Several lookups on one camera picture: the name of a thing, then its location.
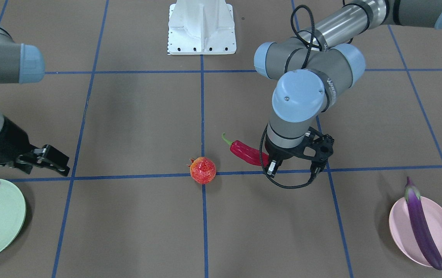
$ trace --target blue grid line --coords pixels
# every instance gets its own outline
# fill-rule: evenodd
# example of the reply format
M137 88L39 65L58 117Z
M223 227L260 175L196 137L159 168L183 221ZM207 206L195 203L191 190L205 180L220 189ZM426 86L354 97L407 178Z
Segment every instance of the blue grid line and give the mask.
M291 0L291 7L293 10L295 10L295 1ZM298 18L297 15L295 14L295 26L297 27L297 30L300 30L300 24L298 24Z
M201 156L205 156L204 134L204 55L200 55L200 114L201 114ZM202 185L202 217L204 226L204 277L209 278L209 250L207 244L207 196L206 185Z
M97 67L97 58L99 57L99 49L101 46L102 34L104 32L104 25L106 23L106 15L108 13L108 4L109 4L109 0L106 0L106 5L104 6L104 13L103 13L103 17L102 17L101 29L99 31L99 39L97 40L96 53L95 53L95 57L94 57L94 65L92 66L93 72L95 72L95 69ZM67 199L66 199L66 203L65 203L65 211L63 213L63 220L61 222L60 236L58 239L58 246L57 246L56 255L54 258L53 275L51 276L52 278L56 277L56 272L58 270L58 263L59 263L59 258L60 258L61 246L63 244L63 236L65 234L66 220L67 220L67 216L68 216L68 210L70 207L71 192L73 191L75 172L76 172L77 164L78 164L78 155L80 153L80 146L82 144L82 138L83 138L83 130L85 127L85 116L87 114L87 108L88 108L88 104L89 104L90 94L92 92L92 84L93 83L94 83L94 73L92 73L90 76L89 88L87 91L87 98L85 100L85 107L83 109L82 123L80 125L80 134L78 136L78 143L76 145L77 148L75 151L75 162L73 165L73 169L71 171L70 185L68 186L68 194L67 194Z
M358 167L358 168L332 168L324 169L323 172L366 172L366 171L394 171L394 170L418 170L418 169L442 169L442 165L418 165L418 166L389 166L389 167ZM306 169L278 170L279 174L310 173ZM262 171L226 171L216 172L216 176L238 175L262 175ZM12 183L30 183L38 181L94 181L94 180L121 180L127 178L179 178L190 176L190 173L173 174L140 174L140 175L117 175L117 176L75 176L74 178L4 178Z
M3 8L2 8L2 12L0 13L0 23L2 22L3 16L4 16L4 12L6 10L6 5L8 5L8 0L5 0Z
M365 69L365 71L405 71L405 69Z
M92 74L92 71L46 71L44 74Z
M422 114L424 115L424 119L425 119L425 121L427 123L427 126L429 127L429 131L431 133L431 136L432 136L432 139L434 141L434 144L436 144L436 148L437 148L439 156L440 156L440 158L442 160L442 151L440 149L439 142L436 139L436 134L434 134L434 130L433 130L432 126L431 126L429 118L427 117L427 113L425 112L424 105L422 104L422 100L420 99L420 95L417 92L417 87L415 86L415 83L413 82L413 79L411 77L410 70L408 69L408 67L406 65L405 59L403 58L403 54L401 53L401 50L400 50L400 46L398 44L398 41L396 41L396 37L394 36L393 30L392 30L390 25L388 25L388 29L389 29L389 32L391 33L391 37L393 38L394 44L396 45L396 49L398 50L399 56L401 58L401 61L403 62L403 65L404 65L405 70L406 70L406 74L408 75L408 79L410 80L410 84L411 84L411 86L413 88L413 92L415 93L415 97L417 98L417 102L420 105L420 109L422 111Z
M436 69L408 69L409 71L442 71ZM365 71L406 71L406 69L365 69ZM204 73L252 73L255 69L246 70L204 70ZM109 70L109 71L46 71L45 74L140 74L140 73L201 73L201 70Z
M95 71L96 74L123 74L123 73L200 73L200 70L108 70Z
M205 70L204 73L240 73L240 72L257 72L253 70Z
M320 125L319 116L315 117L315 121L317 122L317 127L319 132L322 133L322 127ZM338 227L340 228L341 242L343 243L343 251L345 252L346 264L348 266L348 274L350 275L350 278L354 278L352 261L350 260L350 253L348 252L348 244L346 243L345 229L343 228L343 221L341 220L340 207L338 205L338 197L336 196L336 191L334 190L333 176L331 174L332 169L331 166L329 165L329 161L326 162L326 168L327 168L327 178L329 179L329 186L331 188L331 194L333 195L334 210L336 211Z
M438 68L438 69L410 69L410 68L408 68L408 71L442 71L442 68Z

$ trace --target pomegranate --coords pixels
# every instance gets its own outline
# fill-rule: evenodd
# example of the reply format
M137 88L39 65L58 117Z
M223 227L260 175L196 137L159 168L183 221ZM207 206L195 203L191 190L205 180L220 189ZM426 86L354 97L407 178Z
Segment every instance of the pomegranate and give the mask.
M207 157L199 157L196 160L190 159L190 175L192 178L203 185L210 183L216 176L216 165Z

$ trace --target red chili pepper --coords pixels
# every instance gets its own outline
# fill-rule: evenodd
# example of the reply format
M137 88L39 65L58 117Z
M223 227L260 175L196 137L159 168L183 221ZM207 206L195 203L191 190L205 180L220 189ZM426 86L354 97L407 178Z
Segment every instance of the red chili pepper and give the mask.
M224 132L221 137L226 143L228 143L228 145L230 145L229 149L234 155L240 157L241 159L252 165L260 166L258 149L251 148L238 140L232 142L224 137ZM267 166L269 164L269 156L265 153L262 153L262 162L264 163L264 166Z

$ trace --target eggplant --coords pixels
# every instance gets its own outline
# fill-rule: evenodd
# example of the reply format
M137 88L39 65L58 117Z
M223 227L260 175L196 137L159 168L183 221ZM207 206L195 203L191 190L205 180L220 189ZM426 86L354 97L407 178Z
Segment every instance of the eggplant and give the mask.
M429 262L433 268L442 270L442 257L429 231L424 209L422 208L420 192L410 177L406 178L405 200L408 206L413 235L415 236L422 255L424 255L427 262Z

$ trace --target pink plate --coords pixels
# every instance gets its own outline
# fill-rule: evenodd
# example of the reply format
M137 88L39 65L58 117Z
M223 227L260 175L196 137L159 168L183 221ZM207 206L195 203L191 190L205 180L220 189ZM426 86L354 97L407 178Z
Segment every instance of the pink plate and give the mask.
M421 200L432 239L436 243L442 257L442 207L426 197L421 197ZM408 207L404 197L394 203L389 213L389 230L391 231L394 242L407 257L418 264L431 267L424 255L422 255L420 248L418 248L411 228Z

